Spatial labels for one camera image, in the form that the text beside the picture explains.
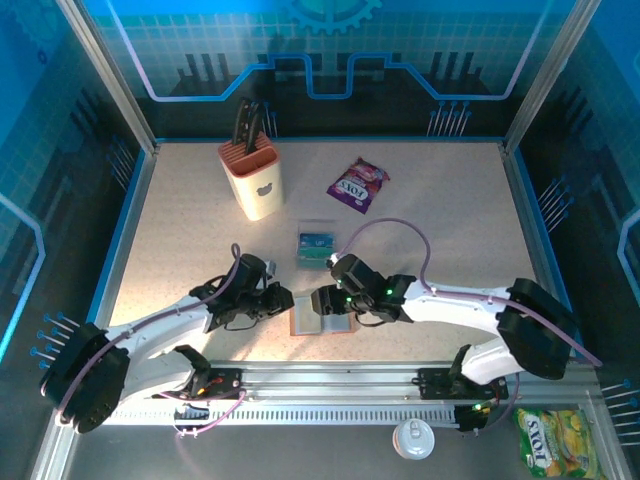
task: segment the cable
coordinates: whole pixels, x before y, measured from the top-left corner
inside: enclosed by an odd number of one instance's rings
[[[205,426],[204,426],[204,427],[202,427],[202,428],[198,428],[198,429],[193,428],[193,429],[191,429],[191,430],[179,430],[179,429],[178,429],[178,427],[177,427],[176,425],[174,425],[174,428],[175,428],[176,430],[178,430],[181,434],[184,434],[184,435],[191,435],[191,436],[193,436],[193,437],[197,436],[197,435],[198,435],[198,434],[200,434],[200,433],[207,432],[207,431],[209,431],[209,430],[211,430],[211,429],[213,429],[213,428],[217,427],[217,426],[218,426],[218,425],[219,425],[219,424],[220,424],[220,423],[221,423],[225,418],[227,418],[229,415],[231,415],[231,414],[234,412],[234,410],[240,406],[240,404],[242,403],[242,401],[244,400],[244,397],[245,397],[246,395],[247,395],[247,391],[246,391],[246,390],[240,390],[240,398],[238,398],[238,400],[236,401],[236,403],[234,403],[234,404],[233,404],[233,406],[232,406],[229,410],[227,410],[226,412],[224,412],[224,413],[220,416],[220,418],[218,418],[217,420],[215,420],[215,421],[211,422],[211,423],[210,423],[210,424],[208,424],[208,425],[205,425]]]
[[[484,435],[486,432],[494,429],[496,425],[500,424],[500,422],[504,421],[504,419],[511,414],[511,412],[513,411],[513,408],[516,405],[516,400],[518,399],[519,391],[520,391],[520,374],[516,373],[516,386],[513,389],[513,394],[511,395],[511,399],[507,404],[507,408],[504,410],[504,412],[502,412],[502,415],[500,415],[498,419],[495,422],[493,422],[491,425],[487,425],[482,430],[476,430],[476,437],[478,436],[479,431],[481,431],[482,434]]]
[[[501,303],[507,307],[511,307],[515,310],[518,310],[521,313],[524,313],[525,315],[530,316],[531,318],[536,320],[538,323],[541,323],[546,328],[551,330],[554,334],[560,337],[565,343],[567,343],[569,346],[574,348],[578,353],[580,353],[582,356],[588,359],[593,366],[595,367],[602,366],[602,362],[598,358],[596,358],[591,352],[589,352],[586,348],[584,348],[582,345],[580,345],[573,338],[571,338],[569,335],[563,332],[560,328],[556,327],[553,323],[551,323],[549,320],[544,318],[542,315],[531,310],[528,307],[525,307],[524,305],[520,305],[519,303],[506,298],[490,297],[489,295],[484,295],[480,293],[452,292],[452,291],[446,291],[446,290],[436,291],[435,288],[431,288],[427,283],[426,276],[425,276],[427,271],[427,266],[429,265],[429,261],[431,260],[431,244],[429,243],[429,240],[427,239],[426,235],[416,225],[414,225],[411,222],[402,220],[400,218],[379,218],[377,220],[371,220],[370,222],[367,222],[364,225],[362,225],[353,233],[353,235],[351,236],[351,238],[349,239],[345,247],[342,250],[340,250],[340,252],[338,252],[337,254],[338,258],[343,256],[345,252],[347,252],[351,248],[356,237],[360,235],[360,233],[364,229],[370,227],[371,225],[375,225],[376,223],[383,223],[383,222],[401,223],[402,225],[406,225],[407,227],[411,228],[414,232],[416,232],[418,235],[420,235],[420,238],[422,239],[426,247],[426,255],[425,255],[425,259],[422,264],[422,267],[420,268],[419,280],[425,290],[427,291],[431,290],[433,292],[434,297],[450,298],[453,300],[475,300],[475,301],[481,301],[481,302],[495,302],[495,303]]]
[[[368,327],[368,328],[379,327],[379,326],[384,325],[385,323],[387,323],[385,321],[380,321],[380,322],[375,322],[375,323],[362,323],[360,321],[360,315],[358,315],[357,313],[356,313],[356,322],[358,322],[363,327]]]
[[[200,300],[198,302],[194,302],[194,303],[192,303],[190,305],[187,305],[186,307],[183,307],[183,308],[181,308],[179,310],[177,308],[176,309],[172,309],[172,310],[165,310],[163,312],[160,312],[160,313],[157,313],[155,315],[152,315],[149,318],[147,318],[146,320],[143,320],[139,324],[135,325],[131,329],[122,332],[120,335],[115,337],[113,340],[108,342],[104,347],[102,347],[100,350],[98,350],[93,355],[93,357],[91,357],[89,359],[89,361],[87,363],[85,363],[85,365],[80,369],[80,371],[76,375],[76,378],[74,378],[73,381],[71,382],[71,384],[69,385],[69,388],[67,389],[67,392],[64,394],[64,397],[62,397],[62,401],[60,402],[60,405],[58,406],[58,414],[56,415],[57,421],[59,423],[61,423],[61,424],[68,423],[68,421],[66,421],[66,422],[62,421],[62,412],[64,412],[65,409],[67,408],[67,405],[69,404],[69,401],[71,400],[71,397],[76,392],[76,390],[78,388],[78,385],[80,385],[80,382],[82,382],[82,380],[87,375],[87,373],[89,373],[89,370],[91,370],[91,368],[112,347],[114,347],[115,345],[117,345],[121,341],[129,338],[131,335],[133,335],[134,333],[138,332],[139,330],[141,330],[141,329],[143,329],[143,328],[145,328],[145,327],[157,322],[158,320],[162,320],[163,318],[167,318],[167,317],[173,315],[174,313],[187,312],[189,310],[193,310],[195,308],[198,308],[201,305],[206,304],[207,302],[210,302],[211,300],[217,298],[218,296],[220,296],[227,289],[227,287],[231,284],[231,281],[233,280],[233,278],[236,276],[236,273],[238,272],[238,266],[240,265],[241,251],[240,251],[240,246],[237,243],[234,243],[234,244],[231,245],[231,254],[233,255],[233,257],[235,259],[235,261],[233,262],[233,267],[231,269],[231,273],[228,275],[227,281],[224,282],[224,284],[219,289],[217,289],[216,292],[213,295],[210,295],[209,297],[205,298],[204,300]]]
[[[223,328],[224,328],[227,332],[242,332],[242,331],[244,331],[244,330],[251,330],[251,329],[252,329],[252,328],[254,328],[257,324],[258,324],[258,321],[257,321],[257,320],[254,320],[254,321],[253,321],[253,325],[250,325],[250,326],[248,326],[248,327],[228,328],[228,327],[229,327],[229,324],[228,324],[228,323],[225,323]]]
[[[495,385],[492,385],[492,387],[493,391],[496,392],[496,408],[498,408],[500,406],[500,387]]]
[[[228,398],[228,397],[230,397],[232,395],[235,395],[236,393],[239,393],[240,390],[242,390],[241,387],[232,388],[228,392],[220,393],[218,395],[212,395],[210,397],[195,397],[195,398],[182,398],[180,395],[174,395],[171,392],[163,392],[163,393],[159,393],[158,395],[160,395],[161,397],[164,397],[164,398],[170,398],[172,400],[179,400],[179,401],[185,402],[185,403],[211,402],[213,400],[222,400],[223,398]]]
[[[222,280],[223,278],[224,278],[224,275],[218,275],[217,277],[213,277],[211,280],[207,280],[206,282],[204,282],[204,284],[212,286],[214,283]]]

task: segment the yellow snack bag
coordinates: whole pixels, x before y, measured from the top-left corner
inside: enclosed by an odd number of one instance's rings
[[[580,410],[517,409],[520,456],[534,477],[606,480],[591,430]]]

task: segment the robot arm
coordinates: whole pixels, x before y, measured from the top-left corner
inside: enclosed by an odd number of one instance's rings
[[[336,284],[312,294],[313,309],[320,315],[371,313],[384,322],[446,322],[494,335],[495,339],[482,345],[460,349],[451,369],[452,381],[461,376],[485,385],[525,370],[554,380],[564,376],[569,345],[534,319],[499,302],[509,299],[533,309],[574,336],[579,326],[577,318],[530,280],[517,279],[509,288],[462,289],[432,284],[427,290],[410,275],[384,278],[352,254],[332,264],[331,275]],[[438,290],[466,290],[488,296],[490,301],[437,296]]]
[[[207,389],[216,373],[189,344],[202,343],[209,332],[226,327],[239,314],[258,322],[290,309],[291,292],[278,282],[270,282],[274,270],[259,258],[243,254],[235,275],[231,269],[160,312],[108,330],[93,324],[77,327],[42,378],[42,395],[60,407],[80,370],[100,349],[126,333],[82,378],[63,405],[59,415],[62,423],[86,433],[102,424],[119,403],[132,398],[164,392],[187,399],[209,396]],[[230,283],[212,298],[220,288],[214,285],[216,280],[219,285]],[[202,303],[193,308],[199,301]],[[166,315],[160,315],[162,318],[148,323],[163,312]],[[138,330],[143,322],[148,325]]]
[[[120,402],[132,398],[165,392],[186,400],[209,397],[218,373],[189,343],[201,343],[209,332],[226,328],[238,314],[258,322],[293,307],[291,292],[278,282],[270,282],[272,274],[262,260],[244,254],[235,274],[232,268],[152,316],[109,330],[93,324],[77,327],[41,380],[42,395],[59,408],[60,421],[78,433],[93,430]],[[451,392],[446,394],[449,398],[474,398],[478,386],[523,370],[549,379],[564,375],[570,347],[547,328],[499,301],[437,296],[434,289],[447,287],[431,285],[431,290],[425,289],[409,275],[384,278],[354,255],[333,264],[331,275],[336,283],[312,294],[313,309],[320,315],[371,313],[384,322],[447,322],[495,335],[482,345],[460,349],[444,387]],[[228,284],[226,289],[214,285],[216,280],[218,285]],[[529,280],[518,279],[509,288],[467,292],[510,299],[544,315],[568,335],[577,332],[578,323],[571,312]],[[123,339],[117,346],[107,348],[120,337]],[[224,385],[227,390],[231,386],[235,385]]]

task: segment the speckled surface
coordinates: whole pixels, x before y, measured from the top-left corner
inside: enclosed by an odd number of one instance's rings
[[[216,156],[218,144],[164,144],[153,173],[116,302],[112,325],[140,318],[226,273],[230,244],[278,265],[294,294],[331,282],[296,269],[298,222],[335,220],[338,246],[366,221],[400,217],[429,237],[429,280],[470,287],[506,286],[533,270],[496,144],[281,142],[286,204],[250,222],[236,203]],[[358,156],[387,170],[362,215],[325,192]],[[383,275],[417,274],[424,246],[400,225],[377,225],[353,252]],[[239,318],[234,326],[247,324]],[[445,324],[390,324],[353,334],[291,337],[279,316],[246,332],[214,331],[212,360],[451,360],[486,333]]]

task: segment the blue trim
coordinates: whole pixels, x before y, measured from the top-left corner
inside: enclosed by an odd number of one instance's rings
[[[124,230],[127,216],[129,215],[129,209],[131,207],[131,202],[133,201],[133,195],[136,191],[138,181],[140,180],[140,172],[142,172],[144,159],[144,150],[140,149],[140,154],[138,155],[138,160],[136,161],[136,168],[133,171],[131,182],[129,182],[129,189],[127,190],[127,195],[124,197],[122,209],[120,210],[120,216],[118,217],[118,223],[116,223],[116,228],[113,231],[111,244],[109,245],[109,250],[107,251],[107,256],[104,260],[102,272],[100,273],[100,278],[98,279],[98,285],[96,286],[95,293],[93,294],[91,307],[89,307],[89,313],[87,314],[87,323],[95,323],[98,316],[98,310],[100,309],[100,304],[102,303],[102,297],[104,296],[105,289],[107,288],[107,283],[109,281],[109,277],[111,276],[111,271],[113,270],[113,263],[116,258],[116,253],[118,252],[118,247],[120,246],[122,231]]]
[[[516,68],[513,71],[511,79],[509,80],[509,84],[505,89],[504,93],[499,95],[461,95],[461,94],[442,94],[438,93],[436,89],[422,76],[422,74],[411,64],[405,62],[394,62],[393,61],[393,53],[392,52],[356,52],[352,53],[347,60],[347,71],[346,71],[346,86],[344,93],[316,93],[313,86],[313,68],[311,57],[306,53],[267,53],[267,63],[252,63],[245,68],[240,75],[238,75],[233,82],[225,89],[225,91],[221,95],[196,95],[196,96],[160,96],[158,95],[153,86],[151,85],[151,81],[147,76],[144,67],[142,66],[142,62],[138,57],[138,54],[133,47],[131,39],[129,38],[124,26],[118,14],[116,13],[113,5],[109,0],[107,0],[106,5],[109,8],[111,16],[113,17],[113,21],[115,23],[120,36],[122,37],[122,41],[131,56],[131,60],[133,61],[136,70],[138,71],[138,75],[140,75],[140,79],[144,84],[144,87],[147,91],[147,94],[151,99],[155,100],[159,103],[172,103],[172,102],[224,102],[227,100],[233,92],[236,91],[240,85],[254,72],[254,71],[262,71],[262,70],[275,70],[276,69],[276,60],[279,59],[293,59],[293,60],[302,60],[304,62],[305,69],[305,79],[307,85],[307,95],[309,98],[314,100],[345,100],[350,98],[353,94],[353,85],[355,80],[355,62],[359,59],[365,58],[376,58],[384,60],[385,69],[395,69],[395,70],[406,70],[409,75],[411,75],[418,84],[424,88],[435,100],[485,100],[485,101],[502,101],[509,98],[511,92],[515,88],[516,82],[520,77],[520,73],[524,68],[524,65],[529,58],[529,54],[535,44],[538,36],[540,35],[540,30],[544,25],[551,9],[553,7],[555,0],[546,0],[544,10],[536,23],[536,26],[531,33],[531,37],[525,46],[520,60],[516,65]]]
[[[2,359],[7,353],[7,348],[9,348],[9,343],[13,338],[13,334],[18,327],[18,322],[20,321],[20,317],[22,316],[22,312],[24,311],[24,307],[29,300],[29,296],[31,295],[31,290],[33,289],[33,285],[36,283],[36,279],[40,273],[40,269],[42,268],[42,264],[44,263],[44,259],[47,256],[44,249],[44,237],[42,236],[42,229],[36,220],[34,220],[27,212],[18,207],[15,203],[5,197],[2,193],[0,193],[0,204],[4,205],[9,209],[11,213],[13,213],[16,217],[22,220],[31,230],[33,230],[33,234],[36,237],[36,247],[38,248],[38,256],[36,258],[33,267],[31,268],[31,273],[29,274],[29,278],[27,279],[27,283],[22,289],[22,293],[20,294],[20,298],[18,299],[18,303],[16,304],[16,308],[13,310],[11,314],[11,319],[9,320],[9,325],[7,325],[7,329],[2,335],[2,341],[0,341],[0,363],[2,363]]]
[[[567,289],[564,285],[564,280],[562,280],[562,275],[560,274],[560,267],[558,266],[558,261],[556,260],[556,254],[553,252],[553,247],[551,246],[551,239],[549,238],[549,233],[544,226],[544,220],[542,218],[542,213],[540,212],[540,207],[538,206],[538,200],[536,198],[536,194],[533,190],[533,185],[531,183],[531,178],[529,177],[529,172],[524,164],[524,158],[522,157],[522,153],[520,152],[520,148],[517,148],[514,154],[514,158],[516,159],[516,166],[520,171],[520,176],[522,177],[522,183],[524,184],[524,189],[527,195],[527,201],[529,205],[531,205],[531,211],[533,212],[533,218],[536,222],[536,228],[540,233],[540,239],[542,241],[542,248],[544,249],[544,255],[547,257],[549,261],[549,267],[551,270],[551,277],[553,278],[553,283],[556,286],[558,291],[558,300],[562,302],[567,308],[573,310],[571,307],[571,302],[569,301],[569,295],[567,294]]]
[[[502,142],[504,137],[423,137],[423,136],[357,136],[357,137],[278,137],[271,139],[278,143],[301,143],[301,142],[424,142],[424,143],[491,143]],[[160,137],[156,138],[156,143],[224,143],[229,138],[218,137]]]
[[[629,260],[627,259],[627,255],[624,252],[625,247],[627,246],[627,241],[629,240],[629,230],[631,230],[631,227],[633,227],[638,222],[640,222],[640,208],[637,208],[632,213],[630,213],[622,222],[616,255],[618,256],[618,261],[620,262],[622,271],[627,277],[629,287],[631,287],[631,291],[636,297],[636,302],[638,302],[638,304],[640,305],[640,285],[638,285],[638,279],[634,275],[633,269],[631,268]]]

